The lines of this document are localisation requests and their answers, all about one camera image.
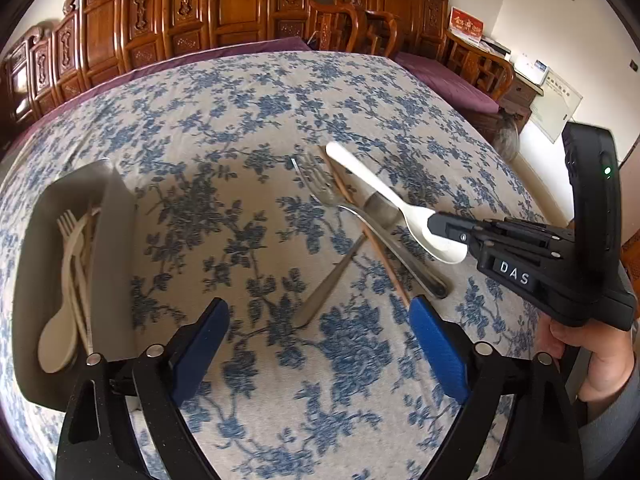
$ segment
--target tablecloth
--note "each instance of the tablecloth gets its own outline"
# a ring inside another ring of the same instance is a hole
[[[208,60],[111,89],[42,124],[2,185],[0,396],[15,439],[53,478],[63,415],[24,400],[11,318],[20,244],[39,194],[97,158],[136,195],[132,323],[142,351],[216,296],[232,323],[184,418],[222,478],[417,479],[459,407],[434,380],[369,244],[305,329],[290,320],[358,237],[318,205],[289,157],[334,139],[409,202],[475,218],[542,220],[517,176],[434,92],[388,59],[280,53]],[[370,193],[347,175],[360,203]],[[431,261],[452,285],[434,306],[503,354],[527,357],[535,309],[476,270]],[[411,294],[417,285],[396,266]],[[476,467],[504,429],[503,399]],[[141,412],[150,472],[165,478]]]

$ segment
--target human hand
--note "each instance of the human hand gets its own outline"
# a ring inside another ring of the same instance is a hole
[[[559,359],[565,345],[583,346],[593,352],[587,378],[578,391],[578,398],[588,404],[589,418],[593,420],[616,400],[634,370],[631,334],[594,319],[581,327],[568,327],[540,313],[536,351]]]

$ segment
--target gray sleeve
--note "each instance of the gray sleeve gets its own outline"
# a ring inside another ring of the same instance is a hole
[[[586,480],[600,476],[622,448],[640,415],[638,359],[620,396],[598,418],[581,427],[580,443]]]

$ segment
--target person's arm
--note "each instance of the person's arm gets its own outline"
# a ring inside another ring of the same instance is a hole
[[[593,352],[578,392],[578,398],[587,403],[588,423],[579,433],[585,478],[590,480],[609,466],[638,421],[640,372],[630,332],[595,320],[570,328],[541,314],[536,350],[559,359],[566,344]]]

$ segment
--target paper poster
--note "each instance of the paper poster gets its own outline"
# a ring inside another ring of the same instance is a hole
[[[531,104],[531,121],[551,142],[556,142],[582,96],[553,70],[549,70],[542,89],[545,94],[536,96]]]
[[[459,36],[463,40],[478,44],[480,40],[482,40],[484,23],[474,18],[471,14],[451,7],[449,28],[456,36]]]

